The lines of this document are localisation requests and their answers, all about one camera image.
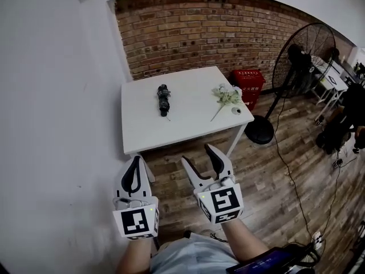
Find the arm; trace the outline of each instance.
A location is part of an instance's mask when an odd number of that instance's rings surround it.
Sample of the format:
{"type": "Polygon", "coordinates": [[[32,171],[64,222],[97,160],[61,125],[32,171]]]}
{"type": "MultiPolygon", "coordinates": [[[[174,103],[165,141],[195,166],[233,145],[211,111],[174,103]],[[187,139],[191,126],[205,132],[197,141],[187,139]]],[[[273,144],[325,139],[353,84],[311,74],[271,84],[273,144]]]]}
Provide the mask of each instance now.
{"type": "Polygon", "coordinates": [[[130,241],[120,259],[116,274],[147,274],[151,260],[152,239],[130,241]]]}
{"type": "Polygon", "coordinates": [[[222,223],[222,228],[238,261],[255,258],[269,250],[238,218],[222,223]]]}

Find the brick wall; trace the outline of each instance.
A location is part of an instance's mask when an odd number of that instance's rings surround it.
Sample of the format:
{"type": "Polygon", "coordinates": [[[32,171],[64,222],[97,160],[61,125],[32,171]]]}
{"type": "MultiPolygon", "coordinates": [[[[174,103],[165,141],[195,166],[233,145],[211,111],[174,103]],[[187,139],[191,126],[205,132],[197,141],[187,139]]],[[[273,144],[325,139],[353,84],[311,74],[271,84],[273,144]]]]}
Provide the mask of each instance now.
{"type": "MultiPolygon", "coordinates": [[[[275,60],[287,39],[314,17],[272,0],[116,0],[134,79],[217,66],[259,69],[271,88],[275,60]]],[[[336,33],[340,57],[352,44],[336,33]]]]}

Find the flower stem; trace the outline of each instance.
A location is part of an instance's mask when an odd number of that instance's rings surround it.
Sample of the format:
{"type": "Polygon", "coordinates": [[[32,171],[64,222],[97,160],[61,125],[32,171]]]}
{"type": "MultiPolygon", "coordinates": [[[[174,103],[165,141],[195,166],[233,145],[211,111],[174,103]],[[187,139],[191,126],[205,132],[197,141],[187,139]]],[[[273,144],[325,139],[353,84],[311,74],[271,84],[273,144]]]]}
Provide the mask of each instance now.
{"type": "Polygon", "coordinates": [[[214,118],[218,115],[218,113],[222,110],[222,108],[224,107],[224,104],[221,105],[221,107],[219,108],[219,110],[216,112],[216,114],[214,115],[214,117],[212,118],[212,120],[214,120],[214,118]]]}

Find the screen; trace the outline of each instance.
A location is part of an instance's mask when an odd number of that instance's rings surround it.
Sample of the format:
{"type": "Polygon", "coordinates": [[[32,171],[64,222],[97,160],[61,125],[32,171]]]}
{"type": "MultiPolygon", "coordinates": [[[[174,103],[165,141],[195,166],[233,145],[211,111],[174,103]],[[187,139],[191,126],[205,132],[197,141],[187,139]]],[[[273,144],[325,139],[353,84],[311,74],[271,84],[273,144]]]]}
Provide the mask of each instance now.
{"type": "Polygon", "coordinates": [[[268,253],[263,257],[259,257],[258,259],[252,261],[247,265],[243,265],[231,273],[234,274],[262,274],[265,273],[272,267],[279,266],[280,264],[286,264],[289,258],[291,258],[293,254],[285,251],[275,250],[273,252],[268,253]]]}

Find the fan base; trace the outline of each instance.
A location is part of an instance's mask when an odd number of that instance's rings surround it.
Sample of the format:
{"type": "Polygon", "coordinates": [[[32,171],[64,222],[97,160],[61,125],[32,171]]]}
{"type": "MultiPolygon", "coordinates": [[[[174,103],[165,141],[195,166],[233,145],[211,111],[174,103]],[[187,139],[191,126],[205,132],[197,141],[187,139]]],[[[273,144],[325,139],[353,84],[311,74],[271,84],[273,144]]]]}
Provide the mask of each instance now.
{"type": "Polygon", "coordinates": [[[274,137],[274,127],[263,116],[254,116],[255,120],[248,123],[245,133],[254,143],[267,144],[274,137]]]}

